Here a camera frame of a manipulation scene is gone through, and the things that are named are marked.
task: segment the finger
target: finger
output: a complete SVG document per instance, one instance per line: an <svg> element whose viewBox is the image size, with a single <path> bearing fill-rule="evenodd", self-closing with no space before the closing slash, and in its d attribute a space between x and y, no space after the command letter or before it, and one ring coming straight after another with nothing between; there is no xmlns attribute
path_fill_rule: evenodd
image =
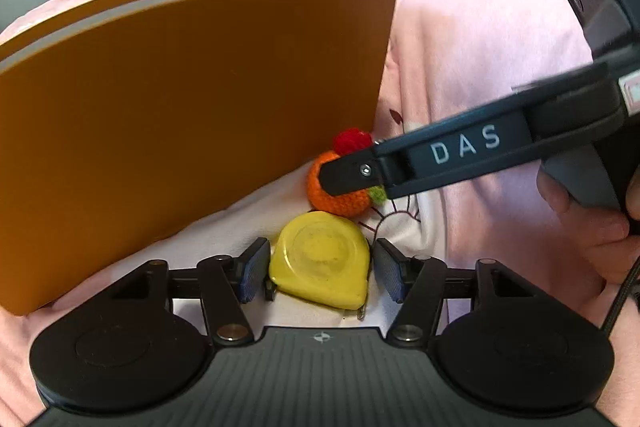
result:
<svg viewBox="0 0 640 427"><path fill-rule="evenodd" d="M626 190L626 211L632 219L640 219L640 166L629 182Z"/></svg>
<svg viewBox="0 0 640 427"><path fill-rule="evenodd" d="M620 241L628 235L629 222L621 212L581 206L545 172L538 173L537 183L540 195L558 214L565 232L581 248Z"/></svg>
<svg viewBox="0 0 640 427"><path fill-rule="evenodd" d="M640 255L640 236L630 235L616 243L585 248L582 255L603 279L620 284Z"/></svg>

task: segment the gray ribbed surface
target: gray ribbed surface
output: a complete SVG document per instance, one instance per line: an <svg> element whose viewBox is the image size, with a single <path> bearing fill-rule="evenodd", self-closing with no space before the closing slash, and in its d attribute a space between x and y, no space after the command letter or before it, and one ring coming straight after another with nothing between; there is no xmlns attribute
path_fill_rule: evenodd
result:
<svg viewBox="0 0 640 427"><path fill-rule="evenodd" d="M322 333L331 336L315 340ZM82 418L50 409L34 427L612 427L594 410L551 420L507 418L465 402L417 351L378 330L269 328L221 351L203 378L156 409Z"/></svg>

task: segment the crocheted toy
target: crocheted toy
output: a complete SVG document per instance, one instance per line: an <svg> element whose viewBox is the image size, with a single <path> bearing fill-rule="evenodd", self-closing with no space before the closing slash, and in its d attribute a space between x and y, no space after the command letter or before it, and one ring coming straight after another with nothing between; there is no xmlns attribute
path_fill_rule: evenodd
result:
<svg viewBox="0 0 640 427"><path fill-rule="evenodd" d="M373 204L382 204L387 198L384 187L371 187L331 196L327 194L318 181L318 174L323 163L330 162L350 154L366 149L373 145L371 135L356 128L347 129L334 138L334 150L322 153L311 165L306 177L306 197L316 210L323 210L336 216L356 217Z"/></svg>

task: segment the red yarn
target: red yarn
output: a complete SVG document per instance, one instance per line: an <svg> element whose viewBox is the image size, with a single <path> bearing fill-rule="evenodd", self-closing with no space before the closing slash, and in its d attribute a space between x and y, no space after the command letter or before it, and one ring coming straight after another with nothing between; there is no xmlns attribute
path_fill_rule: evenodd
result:
<svg viewBox="0 0 640 427"><path fill-rule="evenodd" d="M334 138L334 152L340 156L361 151L372 145L373 139L371 135L355 127L342 131Z"/></svg>

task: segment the screw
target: screw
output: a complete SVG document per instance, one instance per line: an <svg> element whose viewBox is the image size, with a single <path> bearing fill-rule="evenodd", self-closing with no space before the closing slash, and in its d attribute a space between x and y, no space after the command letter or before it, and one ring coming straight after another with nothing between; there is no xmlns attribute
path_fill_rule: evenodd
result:
<svg viewBox="0 0 640 427"><path fill-rule="evenodd" d="M414 326L413 324L400 324L391 331L391 334L396 340L401 342L419 341L423 336L422 328Z"/></svg>
<svg viewBox="0 0 640 427"><path fill-rule="evenodd" d="M218 328L216 334L224 341L237 342L244 339L249 334L249 330L242 324L225 324Z"/></svg>

